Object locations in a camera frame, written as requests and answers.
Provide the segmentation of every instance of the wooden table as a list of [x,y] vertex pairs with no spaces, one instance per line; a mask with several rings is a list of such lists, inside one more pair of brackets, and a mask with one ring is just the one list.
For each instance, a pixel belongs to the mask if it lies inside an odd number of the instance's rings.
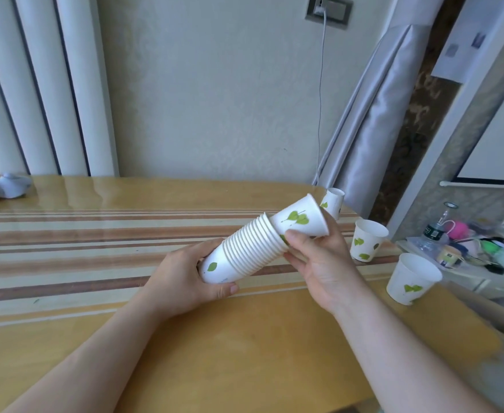
[[[143,285],[166,252],[226,236],[259,212],[321,188],[297,184],[35,177],[0,201],[0,410],[59,363]],[[353,212],[340,228],[351,240]],[[501,342],[436,286],[412,307],[385,292],[400,251],[385,243],[359,267],[428,345],[464,370]],[[232,298],[161,326],[120,412],[319,412],[372,391],[334,319],[278,259]]]

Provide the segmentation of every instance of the left hand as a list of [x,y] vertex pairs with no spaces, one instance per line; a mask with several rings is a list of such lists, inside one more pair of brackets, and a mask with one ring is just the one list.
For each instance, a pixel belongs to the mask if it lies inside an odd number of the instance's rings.
[[170,252],[139,293],[141,298],[159,314],[171,317],[239,291],[235,283],[204,283],[196,269],[199,260],[222,241],[221,238],[213,239]]

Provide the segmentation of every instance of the curtain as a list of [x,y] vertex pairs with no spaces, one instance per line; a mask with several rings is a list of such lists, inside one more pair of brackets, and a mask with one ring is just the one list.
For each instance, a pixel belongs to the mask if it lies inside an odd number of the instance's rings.
[[442,3],[397,1],[320,162],[313,184],[345,191],[346,205],[363,217],[380,189]]

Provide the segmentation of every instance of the charging cable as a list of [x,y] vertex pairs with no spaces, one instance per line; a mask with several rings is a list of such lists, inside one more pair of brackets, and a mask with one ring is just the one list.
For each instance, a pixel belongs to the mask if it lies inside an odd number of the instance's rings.
[[321,74],[319,75],[319,121],[317,125],[317,169],[315,171],[315,182],[313,185],[317,185],[319,180],[319,170],[321,166],[321,115],[322,115],[322,98],[321,98],[321,82],[322,82],[322,69],[324,60],[324,35],[326,34],[326,9],[323,6],[318,5],[315,7],[315,14],[323,15],[322,21],[322,42],[321,42]]

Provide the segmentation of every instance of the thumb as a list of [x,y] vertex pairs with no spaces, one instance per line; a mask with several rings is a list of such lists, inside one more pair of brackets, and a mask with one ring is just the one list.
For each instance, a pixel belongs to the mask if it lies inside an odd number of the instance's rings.
[[206,298],[208,301],[221,300],[232,296],[239,291],[239,286],[235,283],[208,284]]
[[289,229],[284,232],[284,237],[287,239],[290,246],[299,250],[309,259],[318,252],[319,246],[305,233]]

